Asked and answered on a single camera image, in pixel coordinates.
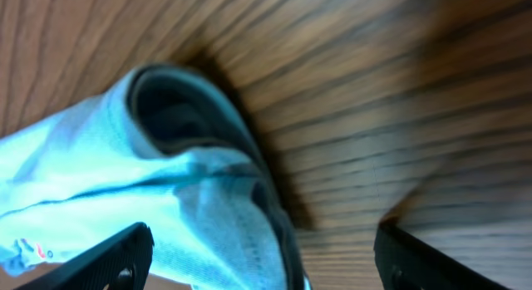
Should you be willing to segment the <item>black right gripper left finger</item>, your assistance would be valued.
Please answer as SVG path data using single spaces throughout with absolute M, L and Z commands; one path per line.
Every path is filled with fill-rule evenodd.
M 150 228 L 135 223 L 16 290 L 143 290 L 153 247 Z

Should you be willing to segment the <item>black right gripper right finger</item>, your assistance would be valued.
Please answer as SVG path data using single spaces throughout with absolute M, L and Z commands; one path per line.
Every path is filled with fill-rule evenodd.
M 386 290 L 508 290 L 395 224 L 379 224 L 374 252 Z

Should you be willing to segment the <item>light blue t-shirt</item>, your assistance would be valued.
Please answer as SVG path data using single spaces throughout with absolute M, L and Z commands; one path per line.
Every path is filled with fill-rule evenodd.
M 308 289 L 294 228 L 234 103 L 200 74 L 138 67 L 1 141 L 1 266 L 64 263 L 136 222 L 150 272 L 194 289 Z

